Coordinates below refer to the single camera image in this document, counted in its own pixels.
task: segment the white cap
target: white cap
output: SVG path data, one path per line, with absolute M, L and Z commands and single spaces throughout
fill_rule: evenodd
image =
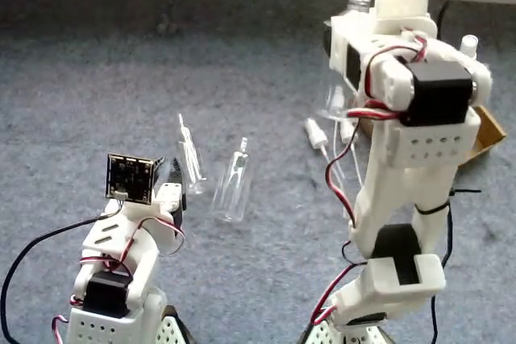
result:
M 474 35 L 466 35 L 460 43 L 460 52 L 476 59 L 476 48 L 478 47 L 478 38 Z
M 328 144 L 328 138 L 313 118 L 305 120 L 305 131 L 314 149 L 321 149 Z

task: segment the white robot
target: white robot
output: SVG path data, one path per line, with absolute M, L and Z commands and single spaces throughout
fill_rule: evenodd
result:
M 194 343 L 167 306 L 166 295 L 152 286 L 159 252 L 176 251 L 185 239 L 177 161 L 168 181 L 157 193 L 153 189 L 163 162 L 108 156 L 106 195 L 111 200 L 83 242 L 67 344 Z
M 358 106 L 382 109 L 348 111 L 379 120 L 349 222 L 367 263 L 328 297 L 330 306 L 315 311 L 317 323 L 300 343 L 386 344 L 380 322 L 419 309 L 446 285 L 435 245 L 458 165 L 481 124 L 472 107 L 486 101 L 492 78 L 476 61 L 474 37 L 464 37 L 458 51 L 437 36 L 428 0 L 375 0 L 373 8 L 331 19 L 330 68 L 355 91 Z M 412 222 L 388 225 L 407 203 L 414 204 Z

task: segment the ventilation hole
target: ventilation hole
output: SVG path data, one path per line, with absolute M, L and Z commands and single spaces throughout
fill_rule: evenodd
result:
M 118 228 L 119 225 L 113 225 L 113 226 L 108 226 L 106 227 L 105 229 L 102 229 L 103 232 L 107 232 L 107 231 L 111 231 L 111 230 L 114 230 L 116 228 Z
M 105 238 L 99 239 L 98 241 L 95 241 L 95 244 L 96 245 L 100 245 L 101 243 L 108 242 L 111 239 L 113 239 L 113 238 L 112 237 L 105 237 Z

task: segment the clear glass bottle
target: clear glass bottle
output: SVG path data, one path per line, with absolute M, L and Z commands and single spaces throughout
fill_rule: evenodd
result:
M 242 221 L 251 188 L 249 162 L 248 139 L 243 137 L 239 150 L 233 153 L 226 171 L 218 180 L 210 209 L 216 218 L 226 222 Z
M 194 142 L 192 132 L 185 125 L 182 114 L 178 118 L 178 152 L 186 192 L 200 194 L 206 191 L 207 177 L 201 152 Z
M 346 10 L 339 15 L 348 13 L 368 14 L 370 6 L 371 0 L 349 0 Z M 323 26 L 323 46 L 325 52 L 322 60 L 321 81 L 318 85 L 315 98 L 315 112 L 317 115 L 324 118 L 339 121 L 344 117 L 345 111 L 352 108 L 355 103 L 356 91 L 347 84 L 343 74 L 338 73 L 330 67 L 331 21 L 327 20 Z

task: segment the cardboard box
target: cardboard box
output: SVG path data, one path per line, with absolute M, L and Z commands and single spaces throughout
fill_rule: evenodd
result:
M 475 147 L 471 150 L 468 160 L 461 165 L 476 159 L 480 155 L 484 155 L 507 137 L 507 133 L 485 107 L 478 106 L 475 108 L 475 111 L 481 117 L 481 127 L 476 137 Z M 368 137 L 371 137 L 372 122 L 370 120 L 360 120 L 360 129 Z

